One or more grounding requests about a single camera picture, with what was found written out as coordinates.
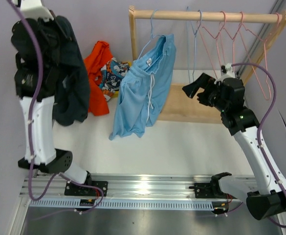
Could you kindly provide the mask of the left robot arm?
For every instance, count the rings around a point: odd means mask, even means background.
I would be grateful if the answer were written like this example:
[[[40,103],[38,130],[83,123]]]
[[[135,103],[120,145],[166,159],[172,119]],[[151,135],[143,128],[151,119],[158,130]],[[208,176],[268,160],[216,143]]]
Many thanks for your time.
[[[43,75],[38,75],[35,47],[26,28],[21,22],[15,23],[11,37],[17,50],[14,80],[26,127],[26,152],[18,166],[61,173],[76,182],[80,195],[89,195],[91,174],[73,161],[72,152],[55,148],[52,134],[53,122],[70,126],[88,116],[88,74],[73,28],[63,16],[27,22],[41,50]]]

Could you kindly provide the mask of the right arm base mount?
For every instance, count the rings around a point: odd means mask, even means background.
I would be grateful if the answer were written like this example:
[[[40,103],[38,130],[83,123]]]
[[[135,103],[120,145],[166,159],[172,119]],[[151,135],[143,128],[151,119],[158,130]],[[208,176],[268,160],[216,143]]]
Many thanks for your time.
[[[236,199],[232,195],[221,192],[217,183],[194,183],[188,189],[191,189],[195,197],[200,199]]]

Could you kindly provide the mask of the pink hanger patterned shorts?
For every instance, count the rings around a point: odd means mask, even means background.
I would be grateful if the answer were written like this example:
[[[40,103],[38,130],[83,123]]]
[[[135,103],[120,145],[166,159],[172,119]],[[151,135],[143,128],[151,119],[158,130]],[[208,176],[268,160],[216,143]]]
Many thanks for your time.
[[[237,27],[237,29],[236,29],[236,32],[235,32],[235,34],[234,34],[233,36],[231,36],[231,34],[227,31],[227,28],[225,27],[226,24],[229,22],[229,19],[230,19],[230,18],[228,17],[228,15],[227,15],[226,13],[223,12],[223,14],[224,14],[224,25],[223,25],[223,29],[225,30],[226,34],[228,35],[228,37],[229,37],[229,38],[231,39],[231,41],[232,41],[232,62],[231,62],[231,64],[232,64],[232,65],[233,65],[233,64],[237,64],[237,62],[235,62],[235,55],[236,55],[236,53],[235,53],[235,41],[236,41],[237,36],[239,36],[239,38],[241,39],[243,48],[244,48],[244,50],[245,50],[246,57],[247,57],[248,59],[250,59],[249,52],[248,52],[248,50],[247,50],[247,47],[246,47],[246,44],[245,44],[245,41],[244,41],[244,37],[243,37],[243,35],[242,35],[242,33],[241,33],[241,28],[246,29],[246,28],[245,28],[245,25],[244,25],[244,23],[243,23],[244,13],[243,13],[243,12],[240,12],[240,15],[241,15],[241,16],[240,16],[240,21],[239,21],[238,27]]]

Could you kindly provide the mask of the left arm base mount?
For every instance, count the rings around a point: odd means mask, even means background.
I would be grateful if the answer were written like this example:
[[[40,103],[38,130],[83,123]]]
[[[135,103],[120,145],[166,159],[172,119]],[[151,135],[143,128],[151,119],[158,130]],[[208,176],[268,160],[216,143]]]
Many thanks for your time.
[[[100,188],[104,193],[104,197],[106,197],[107,191],[108,191],[108,181],[92,181],[92,186]],[[65,187],[64,195],[65,196],[95,197],[97,194],[96,194],[95,189],[77,186],[73,183],[67,183]]]

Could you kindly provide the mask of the blue hanger light shorts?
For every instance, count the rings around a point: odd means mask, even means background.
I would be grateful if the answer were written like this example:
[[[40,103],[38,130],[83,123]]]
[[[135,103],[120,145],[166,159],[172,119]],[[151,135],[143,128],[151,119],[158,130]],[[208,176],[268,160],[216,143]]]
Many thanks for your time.
[[[156,37],[159,37],[159,38],[164,37],[164,35],[159,35],[159,34],[154,35],[153,18],[154,18],[154,15],[155,15],[155,13],[156,13],[157,11],[158,11],[158,9],[154,10],[153,13],[152,13],[152,16],[151,16],[151,18],[150,18],[150,23],[151,23],[150,39],[149,39],[149,41],[145,44],[145,46],[142,48],[142,50],[141,50],[141,52],[140,52],[138,58],[134,61],[134,64],[136,64],[136,63],[139,61],[139,59],[141,58],[142,53],[144,52],[145,48],[150,44],[150,42],[151,42],[154,38],[156,38]],[[157,60],[160,59],[160,57],[161,57],[161,56],[160,56],[160,50],[157,51],[157,54],[156,54],[156,55],[157,55],[157,57],[155,57],[155,60],[154,60],[153,63],[155,63],[155,61],[157,61]]]

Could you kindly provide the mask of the blue hanger navy shorts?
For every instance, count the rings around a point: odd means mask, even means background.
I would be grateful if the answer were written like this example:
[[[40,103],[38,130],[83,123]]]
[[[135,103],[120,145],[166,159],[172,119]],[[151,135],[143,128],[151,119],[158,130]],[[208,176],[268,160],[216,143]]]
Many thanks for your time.
[[[199,28],[201,27],[202,23],[202,11],[198,10],[200,13],[200,21],[197,21],[197,26],[194,26],[193,21],[187,21],[186,22],[186,45],[187,45],[187,71],[188,71],[188,77],[189,77],[189,82],[192,83],[195,81],[195,70],[196,70],[196,58],[197,58],[197,34],[199,31]],[[194,39],[194,52],[193,52],[193,71],[190,73],[190,38],[189,38],[189,30],[188,26],[191,26],[192,32],[193,32],[193,39]]]

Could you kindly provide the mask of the dark navy shorts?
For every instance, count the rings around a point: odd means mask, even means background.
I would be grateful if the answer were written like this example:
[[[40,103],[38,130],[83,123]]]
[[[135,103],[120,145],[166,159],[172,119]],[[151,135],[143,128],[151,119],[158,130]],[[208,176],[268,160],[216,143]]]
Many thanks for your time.
[[[62,126],[70,126],[88,117],[90,86],[71,23],[64,16],[57,16],[56,20],[67,39],[61,45],[62,76],[57,81],[53,119]]]

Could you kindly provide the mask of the pink hanger orange shorts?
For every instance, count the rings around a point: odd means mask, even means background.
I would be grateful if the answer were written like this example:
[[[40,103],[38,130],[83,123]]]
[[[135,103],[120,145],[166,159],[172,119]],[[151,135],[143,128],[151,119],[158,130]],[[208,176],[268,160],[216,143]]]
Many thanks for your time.
[[[203,42],[203,45],[204,45],[204,48],[205,48],[205,51],[207,53],[207,56],[208,56],[208,59],[210,61],[210,64],[211,64],[211,67],[212,67],[212,70],[214,72],[214,75],[216,78],[218,78],[218,75],[217,75],[217,70],[214,66],[214,63],[213,63],[213,60],[211,58],[211,55],[210,55],[210,52],[208,50],[208,46],[207,46],[207,43],[206,43],[206,40],[203,36],[203,33],[201,31],[201,29],[204,29],[210,36],[211,38],[214,40],[215,42],[215,46],[216,46],[216,50],[217,50],[217,56],[218,56],[218,62],[219,62],[219,66],[221,67],[221,60],[220,60],[220,51],[219,51],[219,41],[220,41],[220,44],[221,44],[221,53],[222,53],[222,56],[223,56],[223,60],[225,61],[225,56],[224,56],[224,50],[223,50],[223,42],[222,42],[222,39],[221,39],[221,32],[222,30],[224,29],[225,25],[226,25],[226,22],[227,22],[227,15],[224,11],[220,11],[220,13],[222,13],[223,15],[223,19],[222,21],[219,21],[219,30],[218,30],[218,33],[214,36],[205,26],[204,24],[202,23],[203,22],[203,12],[201,10],[198,10],[198,12],[200,13],[200,20],[199,20],[199,23],[198,23],[198,28],[197,28],[197,31],[199,32],[199,35],[201,37],[201,40]]]

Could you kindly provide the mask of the patterned colourful shorts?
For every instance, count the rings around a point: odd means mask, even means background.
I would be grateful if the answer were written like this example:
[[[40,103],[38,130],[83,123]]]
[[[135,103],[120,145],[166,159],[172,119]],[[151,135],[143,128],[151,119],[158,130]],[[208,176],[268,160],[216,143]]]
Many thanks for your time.
[[[120,83],[130,69],[131,62],[117,61],[111,58],[102,68],[102,81],[99,85],[106,102],[118,96]]]

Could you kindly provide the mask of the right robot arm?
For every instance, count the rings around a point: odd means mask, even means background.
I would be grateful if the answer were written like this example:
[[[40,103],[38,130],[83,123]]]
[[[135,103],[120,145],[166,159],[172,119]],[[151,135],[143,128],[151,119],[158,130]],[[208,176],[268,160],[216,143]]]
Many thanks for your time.
[[[219,173],[211,178],[210,193],[217,198],[230,194],[246,203],[257,220],[286,212],[286,178],[274,163],[254,112],[244,105],[243,82],[229,76],[216,80],[202,73],[182,89],[189,98],[196,96],[200,104],[220,112],[223,125],[243,150],[257,183],[257,189],[252,190],[232,174]]]

